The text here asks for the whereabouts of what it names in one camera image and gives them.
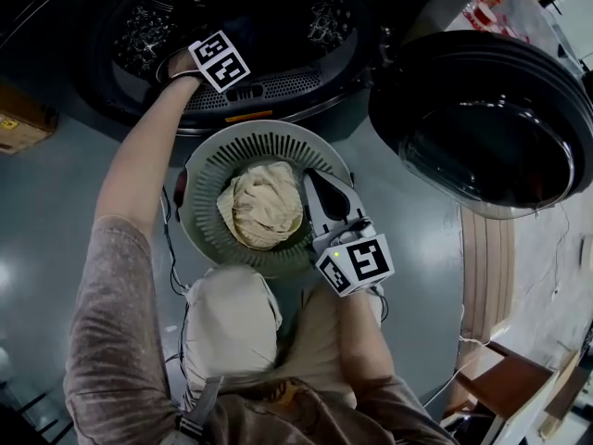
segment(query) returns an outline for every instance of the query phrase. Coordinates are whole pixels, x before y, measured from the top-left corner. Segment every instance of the person's leg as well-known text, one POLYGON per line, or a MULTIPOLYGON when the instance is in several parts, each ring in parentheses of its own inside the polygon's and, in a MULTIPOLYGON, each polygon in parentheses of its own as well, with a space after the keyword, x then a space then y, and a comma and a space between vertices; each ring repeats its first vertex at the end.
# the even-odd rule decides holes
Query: person's leg
MULTIPOLYGON (((381 300, 369 295, 377 323, 381 324, 381 300)), ((284 364, 271 375, 296 377, 315 390, 334 393, 355 406, 354 394, 340 367, 338 301, 339 297, 326 285, 317 285, 307 292, 293 346, 284 364)))
POLYGON ((184 405, 191 410, 208 377, 224 375, 224 389, 274 366, 282 317, 264 278, 247 266, 208 272, 187 302, 184 405))

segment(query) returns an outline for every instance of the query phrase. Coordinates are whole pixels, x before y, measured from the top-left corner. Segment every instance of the laundry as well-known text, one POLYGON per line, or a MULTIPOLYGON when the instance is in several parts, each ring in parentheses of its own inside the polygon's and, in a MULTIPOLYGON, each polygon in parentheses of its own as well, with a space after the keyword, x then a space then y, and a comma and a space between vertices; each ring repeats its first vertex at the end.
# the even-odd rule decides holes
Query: laundry
POLYGON ((285 241, 303 221, 297 180, 285 161, 252 167, 233 178, 217 207, 234 237, 257 250, 285 241))

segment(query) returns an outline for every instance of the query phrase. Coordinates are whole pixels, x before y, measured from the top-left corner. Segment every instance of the gray floor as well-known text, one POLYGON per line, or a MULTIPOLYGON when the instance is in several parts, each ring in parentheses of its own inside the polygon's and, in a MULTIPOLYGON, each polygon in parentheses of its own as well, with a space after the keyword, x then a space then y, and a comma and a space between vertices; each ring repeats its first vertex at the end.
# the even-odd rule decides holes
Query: gray floor
MULTIPOLYGON (((387 235, 396 274, 384 284, 390 304, 385 337, 398 373, 427 399, 449 378, 457 353, 462 291, 458 206, 407 173, 368 121, 334 146, 356 173, 366 209, 387 235)), ((104 135, 63 118, 50 139, 17 156, 0 155, 0 379, 9 380, 21 402, 50 392, 48 405, 37 414, 40 423, 56 414, 68 418, 60 384, 69 323, 96 195, 117 148, 104 135)), ((177 172, 168 173, 170 192, 177 172)), ((210 265, 175 222, 171 238, 179 275, 192 283, 210 265)), ((177 352, 184 300, 170 291, 169 252, 160 228, 153 246, 160 328, 169 357, 177 352)), ((274 282, 272 289, 289 310, 306 283, 274 282)), ((175 361, 168 367, 173 396, 179 396, 179 368, 175 361)))

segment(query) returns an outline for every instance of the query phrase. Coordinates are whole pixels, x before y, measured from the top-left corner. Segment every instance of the forearm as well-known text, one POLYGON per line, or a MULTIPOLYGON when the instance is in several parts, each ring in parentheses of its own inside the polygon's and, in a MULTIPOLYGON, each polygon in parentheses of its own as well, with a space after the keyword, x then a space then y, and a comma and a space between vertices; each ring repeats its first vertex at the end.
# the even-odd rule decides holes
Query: forearm
POLYGON ((358 395, 369 381, 395 375, 393 359, 367 292, 340 299, 337 309, 342 372, 358 395))
POLYGON ((103 182, 96 219, 120 216, 150 238, 177 127, 198 86, 193 77, 174 81, 130 131, 103 182))

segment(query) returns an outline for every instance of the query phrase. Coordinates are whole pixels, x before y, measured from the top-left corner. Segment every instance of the black appliance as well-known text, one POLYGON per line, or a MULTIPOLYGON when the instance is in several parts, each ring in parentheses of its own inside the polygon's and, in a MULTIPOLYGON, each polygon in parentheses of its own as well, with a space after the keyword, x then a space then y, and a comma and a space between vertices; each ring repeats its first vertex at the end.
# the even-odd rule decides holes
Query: black appliance
POLYGON ((553 59, 477 32, 401 45, 416 19, 431 32, 469 0, 3 1, 0 74, 118 139, 154 100, 158 64, 224 29, 252 75, 223 94, 200 87, 179 135, 297 121, 372 86, 384 141, 487 217, 542 209, 593 177, 593 108, 553 59))

